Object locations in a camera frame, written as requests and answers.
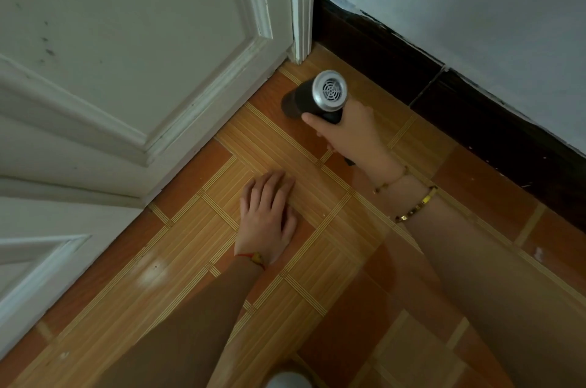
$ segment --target hand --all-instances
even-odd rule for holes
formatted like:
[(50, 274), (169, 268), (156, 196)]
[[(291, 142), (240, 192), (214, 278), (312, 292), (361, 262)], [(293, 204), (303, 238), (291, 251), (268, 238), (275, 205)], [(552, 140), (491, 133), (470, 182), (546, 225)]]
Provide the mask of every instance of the hand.
[(252, 179), (240, 197), (240, 227), (234, 245), (235, 254), (260, 252), (266, 264), (282, 254), (297, 227), (297, 216), (287, 205), (294, 178), (277, 186), (285, 172), (269, 172)]
[(330, 124), (309, 113), (301, 117), (318, 132), (318, 136), (324, 136), (331, 147), (362, 169), (373, 156), (385, 152), (385, 145), (376, 132), (372, 109), (352, 97), (348, 97), (339, 124)]

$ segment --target bracelet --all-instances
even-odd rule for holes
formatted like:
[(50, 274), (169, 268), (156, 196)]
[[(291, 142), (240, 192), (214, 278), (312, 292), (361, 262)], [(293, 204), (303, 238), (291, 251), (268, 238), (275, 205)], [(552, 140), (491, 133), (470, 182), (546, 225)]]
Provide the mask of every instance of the bracelet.
[(427, 194), (417, 205), (415, 205), (413, 209), (401, 217), (398, 215), (395, 217), (395, 223), (402, 223), (403, 221), (407, 221), (411, 216), (423, 209), (423, 207), (429, 203), (429, 200), (436, 194), (437, 190), (438, 186), (431, 186), (429, 188), (429, 194)]
[(260, 252), (255, 252), (253, 254), (236, 254), (235, 257), (248, 257), (254, 264), (259, 265), (263, 271), (267, 270), (267, 268), (264, 266), (264, 259), (262, 258)]
[(397, 181), (399, 181), (401, 178), (403, 178), (405, 175), (409, 174), (409, 168), (407, 166), (405, 166), (405, 168), (403, 169), (403, 173), (401, 174), (401, 176), (399, 178), (397, 178), (395, 181), (393, 181), (392, 183), (383, 183), (378, 187), (375, 187), (374, 190), (372, 191), (373, 193), (380, 193), (381, 190), (388, 188), (389, 186), (392, 186), (393, 184), (395, 184)]

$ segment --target tile floor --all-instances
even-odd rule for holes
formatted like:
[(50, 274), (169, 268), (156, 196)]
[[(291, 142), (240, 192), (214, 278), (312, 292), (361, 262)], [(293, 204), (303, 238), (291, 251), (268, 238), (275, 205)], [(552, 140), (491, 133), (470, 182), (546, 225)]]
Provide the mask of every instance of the tile floor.
[(388, 148), (495, 239), (586, 304), (586, 236), (323, 47), (286, 62), (0, 362), (0, 387), (88, 386), (226, 270), (238, 196), (297, 177), (292, 244), (247, 298), (210, 386), (254, 387), (292, 356), (321, 387), (510, 387), (367, 178), (281, 97), (332, 68), (376, 112)]

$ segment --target white wall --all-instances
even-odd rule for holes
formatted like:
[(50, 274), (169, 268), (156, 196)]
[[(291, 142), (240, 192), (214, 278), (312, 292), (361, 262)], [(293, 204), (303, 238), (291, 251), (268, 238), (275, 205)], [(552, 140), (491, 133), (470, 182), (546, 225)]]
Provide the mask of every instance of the white wall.
[(586, 0), (348, 0), (586, 152)]

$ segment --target door panel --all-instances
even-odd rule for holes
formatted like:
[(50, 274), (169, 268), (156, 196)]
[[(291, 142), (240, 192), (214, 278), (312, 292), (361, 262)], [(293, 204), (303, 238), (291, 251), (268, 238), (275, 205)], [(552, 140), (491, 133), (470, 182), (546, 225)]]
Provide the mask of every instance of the door panel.
[(0, 198), (0, 358), (140, 213)]
[(0, 174), (145, 199), (292, 43), (290, 0), (0, 1)]

